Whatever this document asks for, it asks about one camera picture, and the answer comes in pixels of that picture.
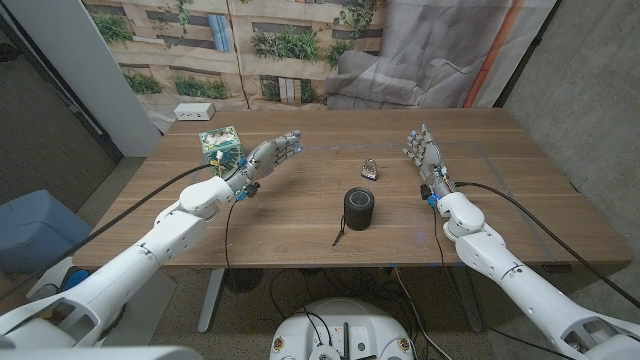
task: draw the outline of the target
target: white power strip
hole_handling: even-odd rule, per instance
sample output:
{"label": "white power strip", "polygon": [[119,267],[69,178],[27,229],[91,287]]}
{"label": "white power strip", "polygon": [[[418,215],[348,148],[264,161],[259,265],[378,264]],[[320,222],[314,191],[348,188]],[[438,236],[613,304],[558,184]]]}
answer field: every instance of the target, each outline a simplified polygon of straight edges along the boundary
{"label": "white power strip", "polygon": [[216,110],[211,103],[183,103],[174,112],[178,120],[209,120]]}

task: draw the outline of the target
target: wooden table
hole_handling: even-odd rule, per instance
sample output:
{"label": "wooden table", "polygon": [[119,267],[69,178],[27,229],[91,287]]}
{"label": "wooden table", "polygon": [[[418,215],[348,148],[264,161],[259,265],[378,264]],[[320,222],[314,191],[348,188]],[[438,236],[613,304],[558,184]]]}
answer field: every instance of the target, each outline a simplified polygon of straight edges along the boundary
{"label": "wooden table", "polygon": [[[234,125],[248,153],[264,140],[300,129],[302,152],[260,180],[258,195],[234,209],[228,247],[232,267],[439,265],[432,210],[420,198],[417,168],[401,151],[407,135],[422,123],[440,144],[452,179],[510,192],[590,262],[631,260],[621,237],[502,109],[241,112],[216,113],[205,122],[176,122],[98,226],[168,179],[202,164],[200,132]],[[376,182],[360,176],[366,158],[378,164]],[[74,263],[89,268],[105,264],[140,239],[182,189],[210,176],[207,169],[172,185],[79,250]],[[331,246],[344,194],[356,186],[375,195],[372,224],[362,232],[347,228],[340,243]],[[525,263],[576,263],[507,201],[482,189],[461,190]],[[228,206],[222,209],[194,249],[167,265],[224,267],[228,211]],[[445,262],[458,263],[442,222],[438,216]]]}

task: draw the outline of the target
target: black cylindrical speaker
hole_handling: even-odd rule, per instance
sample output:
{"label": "black cylindrical speaker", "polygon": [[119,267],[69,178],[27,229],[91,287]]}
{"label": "black cylindrical speaker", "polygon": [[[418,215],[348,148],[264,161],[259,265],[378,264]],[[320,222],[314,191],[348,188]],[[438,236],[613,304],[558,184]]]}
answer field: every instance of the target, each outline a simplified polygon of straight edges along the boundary
{"label": "black cylindrical speaker", "polygon": [[344,223],[351,230],[362,231],[371,224],[373,215],[373,194],[357,187],[344,195]]}

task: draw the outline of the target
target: green cube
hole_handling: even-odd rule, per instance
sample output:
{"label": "green cube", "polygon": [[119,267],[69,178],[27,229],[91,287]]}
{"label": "green cube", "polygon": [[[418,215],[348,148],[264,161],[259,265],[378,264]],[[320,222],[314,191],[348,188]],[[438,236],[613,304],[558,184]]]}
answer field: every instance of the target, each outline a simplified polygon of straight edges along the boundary
{"label": "green cube", "polygon": [[[222,177],[238,168],[238,161],[244,157],[240,137],[233,126],[200,133],[202,153],[212,167],[213,175]],[[218,151],[222,158],[218,162]]]}

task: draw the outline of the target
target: white wall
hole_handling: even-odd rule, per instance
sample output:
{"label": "white wall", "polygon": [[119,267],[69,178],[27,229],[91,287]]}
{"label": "white wall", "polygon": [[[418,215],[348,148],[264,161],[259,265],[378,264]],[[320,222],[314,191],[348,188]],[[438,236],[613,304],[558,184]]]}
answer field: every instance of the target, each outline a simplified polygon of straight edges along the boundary
{"label": "white wall", "polygon": [[149,155],[160,132],[80,0],[3,1],[122,154]]}

